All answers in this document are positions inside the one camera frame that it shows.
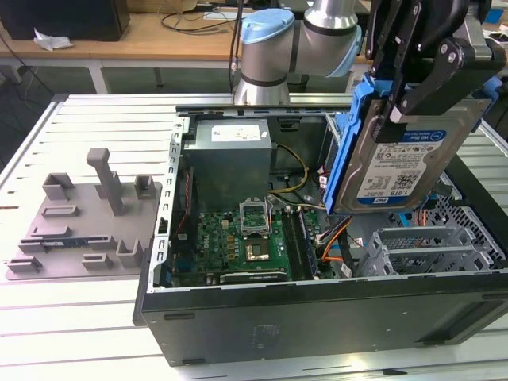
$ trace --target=open computer tower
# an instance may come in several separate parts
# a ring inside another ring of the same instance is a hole
[[[337,110],[177,111],[137,298],[171,366],[458,344],[507,311],[508,219],[460,158],[421,208],[328,215]]]

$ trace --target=gray power supply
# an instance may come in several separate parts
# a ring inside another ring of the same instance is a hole
[[[199,121],[184,152],[201,211],[235,210],[246,198],[266,197],[271,140],[265,119]]]

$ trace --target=black computer case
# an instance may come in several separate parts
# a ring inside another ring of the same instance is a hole
[[[118,41],[129,25],[126,0],[2,0],[0,19],[13,40],[33,29],[71,40]]]

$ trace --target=metal table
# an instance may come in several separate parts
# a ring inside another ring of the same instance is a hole
[[[162,179],[168,150],[165,122],[175,104],[229,102],[227,94],[76,95],[52,102],[0,175],[0,379],[501,379],[508,376],[508,317],[465,343],[398,351],[170,368],[147,328],[131,322],[136,279],[8,283],[5,263],[45,193],[49,172],[74,183],[98,179],[86,165],[90,147],[107,147],[121,180],[137,173]],[[347,104],[346,94],[299,94],[292,102]],[[508,213],[508,147],[487,125],[460,156]]]

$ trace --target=yellow wire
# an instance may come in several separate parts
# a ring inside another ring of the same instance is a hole
[[[291,148],[287,147],[286,145],[279,144],[279,146],[283,147],[288,152],[290,152],[291,155],[293,155],[295,157],[295,159],[300,162],[300,164],[303,167],[303,171],[305,172],[305,175],[303,176],[303,179],[300,182],[300,184],[297,184],[294,187],[290,187],[290,188],[282,188],[282,189],[269,190],[268,193],[272,193],[272,194],[273,193],[289,193],[289,192],[292,192],[292,191],[297,191],[298,189],[300,189],[301,187],[303,187],[305,185],[305,183],[307,182],[307,179],[309,177],[309,168],[307,168],[307,166],[303,162],[302,158],[300,156],[298,156],[298,154],[295,151],[293,151]]]

